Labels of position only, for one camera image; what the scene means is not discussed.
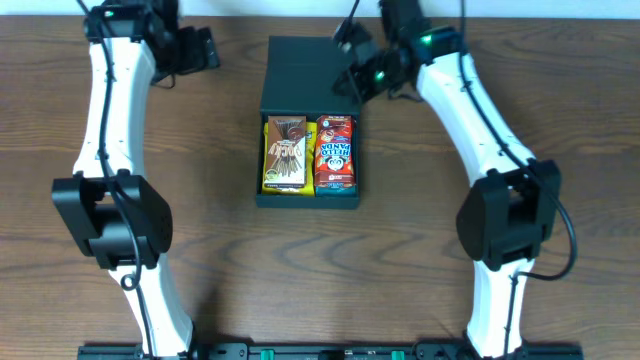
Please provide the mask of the black gift box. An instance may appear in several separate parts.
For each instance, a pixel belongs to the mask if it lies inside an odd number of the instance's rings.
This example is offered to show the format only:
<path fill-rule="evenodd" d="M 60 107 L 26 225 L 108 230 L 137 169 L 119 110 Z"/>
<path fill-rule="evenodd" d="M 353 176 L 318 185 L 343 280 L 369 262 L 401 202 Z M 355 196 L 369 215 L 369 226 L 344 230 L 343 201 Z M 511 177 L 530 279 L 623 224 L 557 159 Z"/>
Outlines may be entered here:
<path fill-rule="evenodd" d="M 260 128 L 270 115 L 304 115 L 316 121 L 322 115 L 349 115 L 354 120 L 352 149 L 355 177 L 360 177 L 361 106 L 348 94 L 333 91 L 336 80 L 350 65 L 349 57 L 330 37 L 270 36 L 267 69 L 260 102 Z M 349 196 L 301 196 L 262 192 L 265 139 L 259 136 L 256 204 L 260 208 L 351 210 L 360 204 L 360 185 Z"/>

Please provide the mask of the red Hello Panda box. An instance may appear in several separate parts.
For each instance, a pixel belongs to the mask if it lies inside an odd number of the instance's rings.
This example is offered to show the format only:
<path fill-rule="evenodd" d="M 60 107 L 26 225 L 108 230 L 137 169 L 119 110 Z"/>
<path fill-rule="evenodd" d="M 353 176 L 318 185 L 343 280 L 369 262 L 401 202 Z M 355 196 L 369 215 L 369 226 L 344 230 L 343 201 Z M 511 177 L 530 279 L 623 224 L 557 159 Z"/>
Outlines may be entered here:
<path fill-rule="evenodd" d="M 353 118 L 323 115 L 317 120 L 317 130 L 314 185 L 317 188 L 332 189 L 354 187 Z"/>

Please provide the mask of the brown Pocky box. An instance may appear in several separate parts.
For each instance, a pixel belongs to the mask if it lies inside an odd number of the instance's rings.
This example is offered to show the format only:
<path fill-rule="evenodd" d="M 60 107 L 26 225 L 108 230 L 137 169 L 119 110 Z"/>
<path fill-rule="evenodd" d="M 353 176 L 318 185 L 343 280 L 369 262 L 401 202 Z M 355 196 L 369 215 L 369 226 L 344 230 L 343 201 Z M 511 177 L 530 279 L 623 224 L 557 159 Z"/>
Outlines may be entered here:
<path fill-rule="evenodd" d="M 267 125 L 264 186 L 302 188 L 306 183 L 306 118 L 270 116 Z"/>

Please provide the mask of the yellow Hacks candy bag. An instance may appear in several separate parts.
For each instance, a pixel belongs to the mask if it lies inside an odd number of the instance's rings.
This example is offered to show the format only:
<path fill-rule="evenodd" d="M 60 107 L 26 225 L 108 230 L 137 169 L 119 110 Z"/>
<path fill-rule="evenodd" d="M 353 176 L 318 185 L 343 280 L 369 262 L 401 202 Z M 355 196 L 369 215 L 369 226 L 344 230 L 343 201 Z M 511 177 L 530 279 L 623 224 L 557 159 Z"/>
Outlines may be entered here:
<path fill-rule="evenodd" d="M 264 125 L 263 135 L 265 140 L 264 145 L 264 162 L 266 160 L 266 142 L 267 142 L 267 133 L 268 133 L 268 125 L 267 123 Z M 309 122 L 306 120 L 306 153 L 305 153 L 305 164 L 306 164 L 306 183 L 302 188 L 268 188 L 263 184 L 264 180 L 264 163 L 263 163 L 263 173 L 262 173 L 262 183 L 261 183 L 261 192 L 267 195 L 295 195 L 295 196 L 313 196 L 314 186 L 313 186 L 313 152 L 315 149 L 315 142 L 317 136 L 317 124 L 315 122 Z"/>

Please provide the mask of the teal Crunchies box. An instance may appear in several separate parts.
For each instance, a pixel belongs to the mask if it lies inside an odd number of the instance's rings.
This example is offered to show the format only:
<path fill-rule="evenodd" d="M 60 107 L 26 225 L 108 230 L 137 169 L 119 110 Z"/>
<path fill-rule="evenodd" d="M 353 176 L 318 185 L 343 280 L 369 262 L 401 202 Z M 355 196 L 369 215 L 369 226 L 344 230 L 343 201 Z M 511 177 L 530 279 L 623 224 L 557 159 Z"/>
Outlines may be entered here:
<path fill-rule="evenodd" d="M 315 195 L 317 197 L 355 197 L 357 187 L 316 187 Z"/>

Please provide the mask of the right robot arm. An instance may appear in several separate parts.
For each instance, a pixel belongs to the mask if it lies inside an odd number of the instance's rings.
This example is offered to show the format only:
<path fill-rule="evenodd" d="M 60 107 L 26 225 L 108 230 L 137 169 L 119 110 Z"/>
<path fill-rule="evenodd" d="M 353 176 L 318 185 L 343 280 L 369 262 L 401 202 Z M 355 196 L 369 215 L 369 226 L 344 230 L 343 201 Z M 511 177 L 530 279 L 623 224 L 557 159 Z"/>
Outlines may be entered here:
<path fill-rule="evenodd" d="M 363 104 L 410 83 L 438 116 L 460 156 L 470 190 L 456 216 L 458 239 L 474 267 L 473 305 L 461 357 L 528 359 L 520 334 L 526 282 L 557 216 L 561 175 L 513 133 L 477 74 L 466 27 L 436 28 L 416 1 L 379 4 L 388 48 L 378 48 L 352 15 L 333 40 L 351 58 L 334 83 Z"/>

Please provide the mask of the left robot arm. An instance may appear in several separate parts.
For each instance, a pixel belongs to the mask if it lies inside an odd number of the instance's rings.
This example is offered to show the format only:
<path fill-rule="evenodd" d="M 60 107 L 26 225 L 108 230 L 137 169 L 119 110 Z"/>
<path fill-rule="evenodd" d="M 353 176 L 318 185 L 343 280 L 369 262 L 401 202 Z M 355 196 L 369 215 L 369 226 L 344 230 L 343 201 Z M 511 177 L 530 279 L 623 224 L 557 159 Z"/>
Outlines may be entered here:
<path fill-rule="evenodd" d="M 149 90 L 216 68 L 207 28 L 181 27 L 178 0 L 104 1 L 83 9 L 92 86 L 86 132 L 71 176 L 52 201 L 81 253 L 118 283 L 142 340 L 85 345 L 80 359 L 209 359 L 178 296 L 168 261 L 173 217 L 145 175 Z"/>

